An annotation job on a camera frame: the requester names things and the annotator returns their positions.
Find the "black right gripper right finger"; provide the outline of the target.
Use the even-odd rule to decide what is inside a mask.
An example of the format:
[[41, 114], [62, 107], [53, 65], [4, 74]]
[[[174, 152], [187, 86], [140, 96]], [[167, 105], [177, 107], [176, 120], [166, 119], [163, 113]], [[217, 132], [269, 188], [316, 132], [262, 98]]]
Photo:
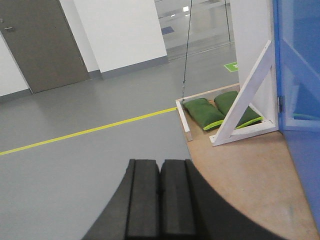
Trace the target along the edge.
[[215, 191], [190, 159], [167, 159], [160, 171], [162, 240], [280, 240]]

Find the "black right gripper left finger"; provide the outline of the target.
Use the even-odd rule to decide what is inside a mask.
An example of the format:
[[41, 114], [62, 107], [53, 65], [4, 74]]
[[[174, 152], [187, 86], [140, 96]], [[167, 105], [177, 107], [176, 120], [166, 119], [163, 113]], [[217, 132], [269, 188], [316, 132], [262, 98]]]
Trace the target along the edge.
[[159, 168], [155, 160], [130, 159], [114, 195], [85, 240], [158, 240]]

